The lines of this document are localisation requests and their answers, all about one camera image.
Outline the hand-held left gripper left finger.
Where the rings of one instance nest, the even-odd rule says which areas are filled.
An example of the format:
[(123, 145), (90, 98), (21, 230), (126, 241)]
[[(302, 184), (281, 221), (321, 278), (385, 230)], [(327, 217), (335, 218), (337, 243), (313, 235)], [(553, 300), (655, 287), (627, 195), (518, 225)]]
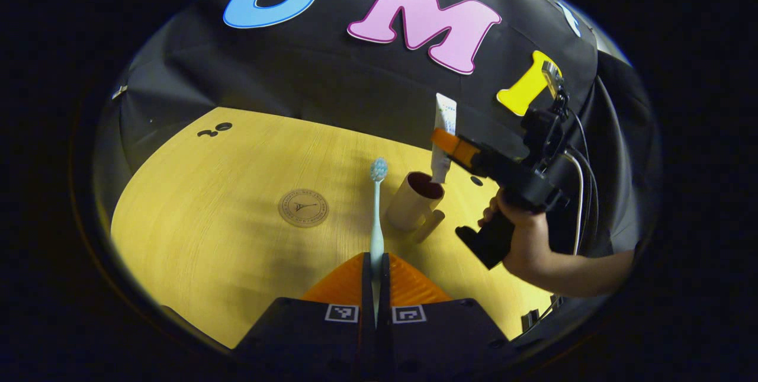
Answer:
[(373, 339), (367, 252), (339, 264), (300, 298), (279, 297), (236, 346), (258, 371), (360, 371)]

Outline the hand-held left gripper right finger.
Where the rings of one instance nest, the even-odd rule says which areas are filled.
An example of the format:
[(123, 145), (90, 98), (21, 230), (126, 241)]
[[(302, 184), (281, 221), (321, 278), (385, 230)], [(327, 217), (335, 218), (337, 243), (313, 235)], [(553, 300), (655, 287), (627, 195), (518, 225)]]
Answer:
[(385, 253), (379, 351), (387, 371), (489, 371), (516, 349), (474, 298), (452, 298), (419, 269)]

